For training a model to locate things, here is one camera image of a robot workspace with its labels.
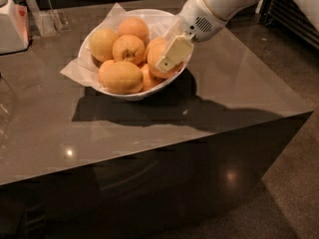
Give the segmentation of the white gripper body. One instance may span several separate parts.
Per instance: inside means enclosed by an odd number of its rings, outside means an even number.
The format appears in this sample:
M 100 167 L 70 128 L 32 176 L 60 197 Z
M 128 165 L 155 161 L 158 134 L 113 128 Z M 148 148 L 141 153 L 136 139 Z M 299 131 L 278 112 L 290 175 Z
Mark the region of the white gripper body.
M 220 2 L 221 0 L 187 0 L 178 13 L 181 29 L 191 35 L 194 41 L 211 39 L 227 23 L 215 11 Z

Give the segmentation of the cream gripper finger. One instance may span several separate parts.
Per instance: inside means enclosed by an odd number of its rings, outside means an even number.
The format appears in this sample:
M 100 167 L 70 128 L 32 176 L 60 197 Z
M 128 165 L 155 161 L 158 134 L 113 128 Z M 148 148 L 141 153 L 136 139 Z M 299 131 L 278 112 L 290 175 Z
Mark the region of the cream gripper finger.
M 156 68 L 163 73 L 172 71 L 175 66 L 184 62 L 192 54 L 193 49 L 192 35 L 174 36 L 159 56 Z
M 182 30 L 182 20 L 179 16 L 173 16 L 167 25 L 167 29 L 165 30 L 163 37 L 170 41 L 175 36 L 181 35 L 183 33 Z

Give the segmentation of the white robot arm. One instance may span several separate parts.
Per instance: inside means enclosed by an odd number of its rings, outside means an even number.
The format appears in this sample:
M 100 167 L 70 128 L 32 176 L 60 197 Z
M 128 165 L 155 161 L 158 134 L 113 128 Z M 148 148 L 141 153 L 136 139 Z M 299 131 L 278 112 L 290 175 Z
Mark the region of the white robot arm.
M 159 56 L 156 68 L 168 73 L 187 59 L 193 41 L 214 37 L 239 11 L 260 0 L 187 0 L 168 30 L 168 44 Z M 310 23 L 319 30 L 319 0 L 293 0 Z

